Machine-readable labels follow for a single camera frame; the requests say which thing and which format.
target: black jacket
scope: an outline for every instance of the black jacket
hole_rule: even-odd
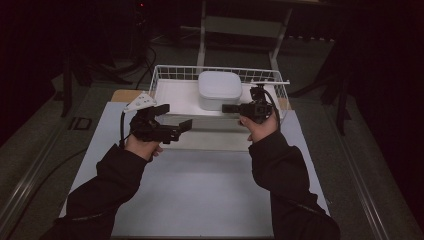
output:
[[[337,224],[309,192],[302,153],[274,132],[249,147],[256,183],[271,194],[272,225],[276,239],[340,238]],[[97,164],[97,176],[75,189],[67,200],[64,218],[41,240],[110,239],[115,214],[137,192],[147,161],[114,145]]]

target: white box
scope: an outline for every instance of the white box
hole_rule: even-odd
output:
[[[222,104],[237,104],[242,94],[240,77],[232,72],[204,71],[199,75],[199,106],[221,111]]]

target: wire basket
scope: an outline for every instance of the wire basket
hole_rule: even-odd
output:
[[[251,82],[263,82],[275,91],[274,102],[280,110],[281,122],[290,110],[285,84],[289,81],[283,81],[279,71],[248,69],[248,68],[228,68],[228,67],[205,67],[205,66],[173,66],[173,65],[157,65],[153,72],[150,84],[149,94],[153,98],[157,94],[158,82],[161,79],[167,80],[198,80],[199,74],[204,71],[220,71],[235,73],[240,77],[242,84],[250,84]]]

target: table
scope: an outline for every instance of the table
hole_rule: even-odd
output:
[[[119,119],[126,102],[137,93],[117,91],[113,102],[106,104],[71,191],[95,176],[96,163],[119,140]],[[125,124],[128,125],[131,117],[127,115]],[[328,212],[293,110],[287,114],[282,132],[290,145],[301,149],[310,174],[311,192],[319,196],[319,205]],[[197,133],[198,136],[191,133],[183,133],[180,139],[200,141],[207,137],[205,133]],[[247,142],[247,136],[248,133],[242,133],[235,138]],[[166,148],[147,165],[141,189],[119,209],[112,236],[272,237],[269,193],[254,183],[250,161],[247,148],[244,151]]]

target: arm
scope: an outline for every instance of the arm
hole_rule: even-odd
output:
[[[125,150],[112,146],[97,163],[97,176],[68,196],[67,215],[41,239],[110,239],[118,208],[137,192],[147,159],[161,151],[159,143],[132,135]]]
[[[340,239],[337,224],[309,192],[309,176],[301,151],[278,131],[275,114],[261,125],[240,117],[253,141],[249,147],[255,182],[270,191],[276,239]]]

